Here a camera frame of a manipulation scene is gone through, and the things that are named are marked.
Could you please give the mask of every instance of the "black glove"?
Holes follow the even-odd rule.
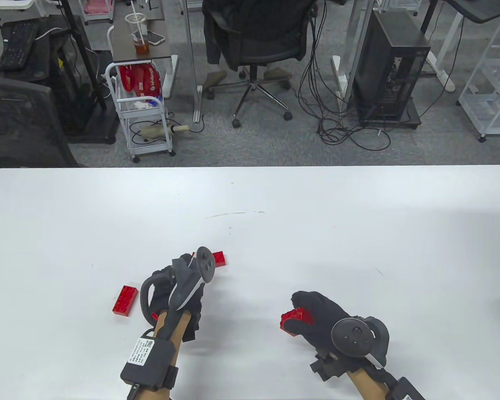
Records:
[[[300,320],[286,320],[284,329],[293,335],[302,335],[315,349],[341,355],[332,342],[332,328],[337,321],[350,315],[319,292],[296,292],[292,294],[291,301],[294,308],[302,307],[309,311],[315,325]]]
[[[185,260],[185,263],[189,265],[191,262],[192,256],[190,254],[181,255],[180,258]],[[196,259],[194,259],[191,263],[190,268],[196,268]],[[167,271],[171,271],[172,268],[166,267],[161,271],[155,271],[152,275],[165,273]],[[195,331],[198,331],[199,326],[198,322],[200,321],[200,313],[202,312],[202,296],[204,294],[204,285],[200,285],[200,288],[192,295],[192,297],[187,301],[181,309],[186,310],[191,313],[191,321],[187,328],[185,329],[185,333],[183,334],[183,341],[191,341],[195,339]],[[154,284],[154,290],[152,295],[152,300],[149,305],[149,312],[155,313],[159,316],[164,310],[168,310],[168,298],[170,297],[170,293],[172,289],[176,286],[176,280],[174,275],[170,276],[170,279],[163,280],[162,282],[158,282]]]

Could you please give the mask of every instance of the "red lego brick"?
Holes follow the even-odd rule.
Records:
[[[313,316],[309,313],[309,311],[307,311],[305,308],[301,308],[301,307],[296,308],[294,310],[291,310],[289,312],[286,312],[285,314],[282,314],[282,320],[280,322],[280,329],[282,329],[283,331],[285,331],[284,323],[286,320],[300,320],[300,321],[303,321],[307,324],[315,325],[315,320],[313,319]],[[291,336],[296,336],[290,332],[287,332],[287,333]]]
[[[127,317],[139,291],[135,287],[123,286],[113,307],[113,313]]]
[[[224,253],[222,251],[213,253],[213,257],[215,257],[215,264],[217,267],[224,267],[226,265],[226,259],[224,258]]]

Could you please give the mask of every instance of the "black keyboard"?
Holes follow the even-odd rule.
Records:
[[[25,67],[38,31],[37,20],[10,22],[2,26],[4,51],[0,57],[0,71],[18,71]]]

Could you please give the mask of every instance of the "white label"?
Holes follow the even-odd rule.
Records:
[[[153,339],[144,339],[140,337],[135,344],[135,348],[133,349],[128,362],[135,365],[145,365],[152,348]]]

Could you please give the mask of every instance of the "computer tower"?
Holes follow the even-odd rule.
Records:
[[[362,126],[420,124],[411,93],[429,51],[408,11],[372,10],[352,86]]]

